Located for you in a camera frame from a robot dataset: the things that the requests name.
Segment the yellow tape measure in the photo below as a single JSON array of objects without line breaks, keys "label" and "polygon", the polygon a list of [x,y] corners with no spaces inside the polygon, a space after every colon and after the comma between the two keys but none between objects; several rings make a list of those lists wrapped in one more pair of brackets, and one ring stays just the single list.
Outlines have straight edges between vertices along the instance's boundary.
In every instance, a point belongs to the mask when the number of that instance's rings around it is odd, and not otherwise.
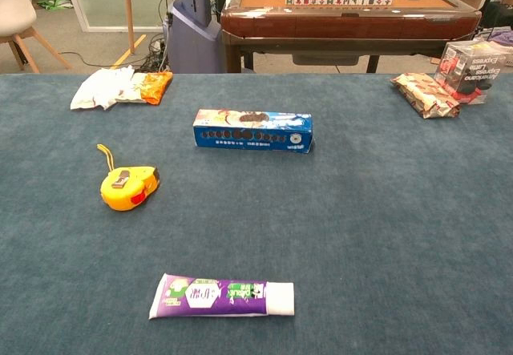
[{"label": "yellow tape measure", "polygon": [[157,167],[115,167],[111,151],[99,143],[107,160],[108,173],[100,186],[100,195],[106,205],[116,211],[130,211],[141,205],[160,185]]}]

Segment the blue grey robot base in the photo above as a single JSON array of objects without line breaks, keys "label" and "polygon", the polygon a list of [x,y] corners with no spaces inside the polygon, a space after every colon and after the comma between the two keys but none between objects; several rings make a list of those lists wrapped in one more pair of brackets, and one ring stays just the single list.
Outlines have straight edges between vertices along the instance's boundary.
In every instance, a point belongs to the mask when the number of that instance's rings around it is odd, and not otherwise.
[{"label": "blue grey robot base", "polygon": [[168,60],[177,74],[221,74],[226,71],[220,24],[211,0],[175,0],[170,9]]}]

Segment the blue cookie box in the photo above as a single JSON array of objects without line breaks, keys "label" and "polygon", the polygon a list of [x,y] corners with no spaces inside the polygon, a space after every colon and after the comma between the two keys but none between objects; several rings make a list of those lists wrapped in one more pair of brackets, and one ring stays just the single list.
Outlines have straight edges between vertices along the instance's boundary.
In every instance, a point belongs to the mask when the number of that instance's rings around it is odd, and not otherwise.
[{"label": "blue cookie box", "polygon": [[311,114],[200,109],[193,122],[198,147],[307,153]]}]

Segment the purple white toothpaste tube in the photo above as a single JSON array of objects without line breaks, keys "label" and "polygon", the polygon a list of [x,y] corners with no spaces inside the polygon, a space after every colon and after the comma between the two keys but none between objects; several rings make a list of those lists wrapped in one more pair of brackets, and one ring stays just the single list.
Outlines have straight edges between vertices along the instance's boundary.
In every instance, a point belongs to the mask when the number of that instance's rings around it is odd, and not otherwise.
[{"label": "purple white toothpaste tube", "polygon": [[165,273],[148,318],[294,315],[295,292],[290,282],[219,280]]}]

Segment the brown mahjong table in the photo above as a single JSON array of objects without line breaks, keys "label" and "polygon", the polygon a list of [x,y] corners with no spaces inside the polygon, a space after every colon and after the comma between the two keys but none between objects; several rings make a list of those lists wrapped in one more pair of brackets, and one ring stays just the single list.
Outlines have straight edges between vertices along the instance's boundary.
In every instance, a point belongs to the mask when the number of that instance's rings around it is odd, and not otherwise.
[{"label": "brown mahjong table", "polygon": [[481,12],[460,0],[393,0],[391,6],[285,5],[285,0],[226,0],[220,15],[227,70],[244,52],[298,54],[329,65],[382,55],[438,57],[449,41],[472,37]]}]

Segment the white orange snack bag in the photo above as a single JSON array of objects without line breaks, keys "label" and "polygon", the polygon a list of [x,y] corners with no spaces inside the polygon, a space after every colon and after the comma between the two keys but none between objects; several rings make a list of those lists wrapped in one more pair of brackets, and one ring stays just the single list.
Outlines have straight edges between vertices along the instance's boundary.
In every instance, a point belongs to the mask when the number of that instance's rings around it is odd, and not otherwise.
[{"label": "white orange snack bag", "polygon": [[76,91],[70,109],[106,110],[117,103],[159,105],[171,83],[173,73],[135,72],[132,65],[119,69],[100,69],[89,76]]}]

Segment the beige red patterned snack pack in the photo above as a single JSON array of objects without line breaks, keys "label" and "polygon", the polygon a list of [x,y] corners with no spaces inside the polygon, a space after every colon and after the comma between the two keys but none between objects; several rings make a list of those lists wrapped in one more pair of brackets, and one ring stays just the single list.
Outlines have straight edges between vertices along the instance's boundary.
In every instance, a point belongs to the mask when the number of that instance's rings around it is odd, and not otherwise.
[{"label": "beige red patterned snack pack", "polygon": [[457,118],[459,102],[425,73],[404,73],[390,80],[424,119]]}]

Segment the wooden pole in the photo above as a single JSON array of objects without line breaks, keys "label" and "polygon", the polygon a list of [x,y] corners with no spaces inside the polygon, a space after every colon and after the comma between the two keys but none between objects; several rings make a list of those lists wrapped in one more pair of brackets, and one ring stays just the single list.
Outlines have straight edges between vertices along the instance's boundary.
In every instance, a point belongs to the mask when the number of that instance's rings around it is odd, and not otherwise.
[{"label": "wooden pole", "polygon": [[129,51],[130,54],[135,53],[135,40],[134,40],[134,29],[133,29],[133,17],[131,0],[124,0],[126,20],[127,20],[127,34],[129,40]]}]

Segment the clear plastic coffee box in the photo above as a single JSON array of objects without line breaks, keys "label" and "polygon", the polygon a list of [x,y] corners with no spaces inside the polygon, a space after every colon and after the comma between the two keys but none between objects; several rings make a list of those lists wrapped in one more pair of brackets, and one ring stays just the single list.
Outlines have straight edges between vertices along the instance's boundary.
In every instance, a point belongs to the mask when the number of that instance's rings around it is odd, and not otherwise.
[{"label": "clear plastic coffee box", "polygon": [[448,42],[434,80],[462,104],[485,103],[509,53],[487,41]]}]

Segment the purple cloth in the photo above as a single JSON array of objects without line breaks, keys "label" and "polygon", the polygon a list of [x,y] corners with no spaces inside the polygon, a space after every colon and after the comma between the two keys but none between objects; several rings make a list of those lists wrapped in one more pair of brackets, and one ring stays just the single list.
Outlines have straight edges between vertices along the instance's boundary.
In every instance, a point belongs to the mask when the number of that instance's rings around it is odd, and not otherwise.
[{"label": "purple cloth", "polygon": [[488,35],[487,41],[496,42],[501,46],[513,47],[513,29],[509,26],[494,28]]}]

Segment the white chair wooden legs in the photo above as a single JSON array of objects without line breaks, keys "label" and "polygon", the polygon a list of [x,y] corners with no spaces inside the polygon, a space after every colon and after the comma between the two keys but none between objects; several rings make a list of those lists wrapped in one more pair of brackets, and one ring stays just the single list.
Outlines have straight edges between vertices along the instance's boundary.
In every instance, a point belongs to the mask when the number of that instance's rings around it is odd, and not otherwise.
[{"label": "white chair wooden legs", "polygon": [[33,60],[24,38],[35,38],[61,64],[71,69],[70,63],[34,28],[37,19],[32,0],[0,0],[0,44],[7,43],[21,71],[29,64],[38,74],[39,68]]}]

